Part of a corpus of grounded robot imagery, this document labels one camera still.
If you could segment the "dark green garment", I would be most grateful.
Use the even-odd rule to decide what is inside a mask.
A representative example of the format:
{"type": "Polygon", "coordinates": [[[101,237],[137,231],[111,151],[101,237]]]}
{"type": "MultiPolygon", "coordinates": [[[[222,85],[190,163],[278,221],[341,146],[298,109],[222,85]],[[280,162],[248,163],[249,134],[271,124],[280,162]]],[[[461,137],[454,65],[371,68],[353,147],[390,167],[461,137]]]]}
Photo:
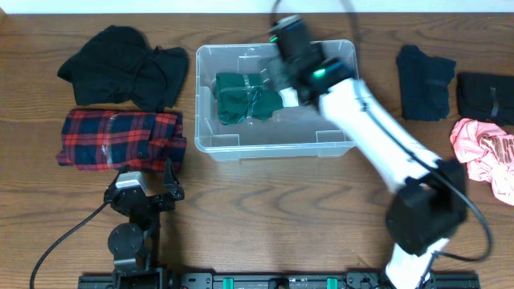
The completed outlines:
{"type": "Polygon", "coordinates": [[[246,118],[268,120],[284,107],[279,93],[267,89],[260,74],[219,72],[214,97],[223,125],[239,124],[246,118]]]}

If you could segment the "dark navy garment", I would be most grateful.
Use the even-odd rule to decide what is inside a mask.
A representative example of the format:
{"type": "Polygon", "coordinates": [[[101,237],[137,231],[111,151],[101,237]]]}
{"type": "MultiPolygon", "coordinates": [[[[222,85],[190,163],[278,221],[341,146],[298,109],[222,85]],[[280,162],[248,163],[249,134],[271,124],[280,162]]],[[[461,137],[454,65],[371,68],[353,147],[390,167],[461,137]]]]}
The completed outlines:
{"type": "Polygon", "coordinates": [[[450,111],[448,85],[456,62],[429,56],[415,45],[404,45],[396,58],[402,117],[405,120],[439,121],[450,111]]]}

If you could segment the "black taped garment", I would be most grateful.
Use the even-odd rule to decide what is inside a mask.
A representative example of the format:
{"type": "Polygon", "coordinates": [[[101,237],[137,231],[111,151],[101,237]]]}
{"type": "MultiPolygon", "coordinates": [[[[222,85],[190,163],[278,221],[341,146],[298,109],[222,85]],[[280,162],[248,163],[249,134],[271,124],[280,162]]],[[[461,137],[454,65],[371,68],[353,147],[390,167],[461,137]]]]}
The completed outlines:
{"type": "Polygon", "coordinates": [[[457,75],[459,114],[499,126],[513,125],[513,77],[475,72],[457,75]]]}

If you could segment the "pink shirt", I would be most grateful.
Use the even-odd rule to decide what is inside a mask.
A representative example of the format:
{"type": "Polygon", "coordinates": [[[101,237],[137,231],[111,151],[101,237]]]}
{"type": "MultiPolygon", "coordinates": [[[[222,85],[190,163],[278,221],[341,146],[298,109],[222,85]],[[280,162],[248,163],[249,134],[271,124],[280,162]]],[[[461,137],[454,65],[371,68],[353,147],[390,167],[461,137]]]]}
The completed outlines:
{"type": "Polygon", "coordinates": [[[455,123],[450,142],[473,181],[491,184],[493,195],[513,205],[513,135],[493,123],[463,118],[455,123]]]}

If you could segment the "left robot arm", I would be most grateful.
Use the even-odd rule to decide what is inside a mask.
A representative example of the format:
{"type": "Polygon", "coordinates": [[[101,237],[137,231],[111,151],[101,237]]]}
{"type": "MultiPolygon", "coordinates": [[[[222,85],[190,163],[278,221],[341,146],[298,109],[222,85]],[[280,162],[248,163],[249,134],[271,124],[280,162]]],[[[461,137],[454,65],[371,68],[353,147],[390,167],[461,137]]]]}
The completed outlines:
{"type": "Polygon", "coordinates": [[[114,288],[174,288],[173,274],[157,261],[162,212],[175,209],[185,197],[171,159],[165,161],[162,179],[165,192],[149,196],[141,172],[124,169],[106,189],[104,201],[117,213],[128,217],[108,237],[113,255],[114,288]]]}

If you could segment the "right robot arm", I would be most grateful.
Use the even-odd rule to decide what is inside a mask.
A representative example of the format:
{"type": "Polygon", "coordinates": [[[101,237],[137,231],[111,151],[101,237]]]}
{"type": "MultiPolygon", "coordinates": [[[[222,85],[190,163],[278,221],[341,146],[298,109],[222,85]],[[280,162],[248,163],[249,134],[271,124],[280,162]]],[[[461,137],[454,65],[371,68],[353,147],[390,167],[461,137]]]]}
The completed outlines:
{"type": "Polygon", "coordinates": [[[312,107],[343,130],[374,166],[394,199],[385,216],[394,251],[385,276],[394,288],[420,288],[430,266],[467,217],[464,171],[415,140],[377,102],[365,82],[314,43],[298,15],[271,23],[288,107],[312,107]]]}

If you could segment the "white label in bin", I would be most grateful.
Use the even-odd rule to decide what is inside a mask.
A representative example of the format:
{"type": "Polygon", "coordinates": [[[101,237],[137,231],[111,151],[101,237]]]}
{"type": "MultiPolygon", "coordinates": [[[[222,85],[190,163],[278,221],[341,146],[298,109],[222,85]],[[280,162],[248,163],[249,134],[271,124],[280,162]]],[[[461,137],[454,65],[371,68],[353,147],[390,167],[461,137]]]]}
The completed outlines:
{"type": "Polygon", "coordinates": [[[279,95],[282,99],[284,108],[294,108],[300,105],[297,90],[293,87],[280,90],[279,95]]]}

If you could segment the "red navy plaid shirt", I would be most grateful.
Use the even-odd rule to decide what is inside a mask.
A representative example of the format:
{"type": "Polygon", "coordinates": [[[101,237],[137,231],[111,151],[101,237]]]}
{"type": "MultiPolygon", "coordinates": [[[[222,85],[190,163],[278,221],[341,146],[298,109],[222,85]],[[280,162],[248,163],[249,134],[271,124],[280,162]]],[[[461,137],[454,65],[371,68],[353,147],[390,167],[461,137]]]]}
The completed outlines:
{"type": "Polygon", "coordinates": [[[73,109],[63,124],[61,166],[79,170],[178,171],[186,153],[182,115],[173,112],[73,109]]]}

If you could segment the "clear plastic storage bin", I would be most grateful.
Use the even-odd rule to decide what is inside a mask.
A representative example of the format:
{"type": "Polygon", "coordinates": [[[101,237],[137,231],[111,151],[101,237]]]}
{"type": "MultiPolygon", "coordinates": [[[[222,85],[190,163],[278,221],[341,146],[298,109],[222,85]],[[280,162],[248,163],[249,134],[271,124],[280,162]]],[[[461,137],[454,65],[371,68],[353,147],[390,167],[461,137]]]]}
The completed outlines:
{"type": "Polygon", "coordinates": [[[270,43],[204,45],[196,52],[196,148],[216,161],[268,157],[339,157],[355,146],[343,131],[306,107],[283,108],[268,120],[218,120],[214,96],[219,72],[256,74],[279,59],[270,43]]]}

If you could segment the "black crumpled garment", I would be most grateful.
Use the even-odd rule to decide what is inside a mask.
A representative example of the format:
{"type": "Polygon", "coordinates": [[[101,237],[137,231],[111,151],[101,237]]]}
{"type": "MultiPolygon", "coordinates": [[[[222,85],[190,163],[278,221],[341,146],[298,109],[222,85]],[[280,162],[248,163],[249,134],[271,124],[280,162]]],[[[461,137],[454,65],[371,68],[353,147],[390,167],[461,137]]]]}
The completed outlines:
{"type": "Polygon", "coordinates": [[[57,76],[73,87],[79,106],[132,101],[146,112],[172,108],[189,69],[181,47],[152,48],[130,26],[109,26],[61,65],[57,76]]]}

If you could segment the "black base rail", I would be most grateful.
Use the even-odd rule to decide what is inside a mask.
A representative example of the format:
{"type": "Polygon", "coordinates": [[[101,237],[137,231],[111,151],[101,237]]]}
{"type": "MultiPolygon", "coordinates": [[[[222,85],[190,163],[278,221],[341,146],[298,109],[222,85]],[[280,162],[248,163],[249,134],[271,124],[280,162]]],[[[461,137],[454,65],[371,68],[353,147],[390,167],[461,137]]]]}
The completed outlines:
{"type": "Polygon", "coordinates": [[[161,272],[133,276],[85,275],[79,289],[162,288],[162,289],[374,289],[391,288],[383,273],[349,271],[342,275],[220,275],[161,272]]]}

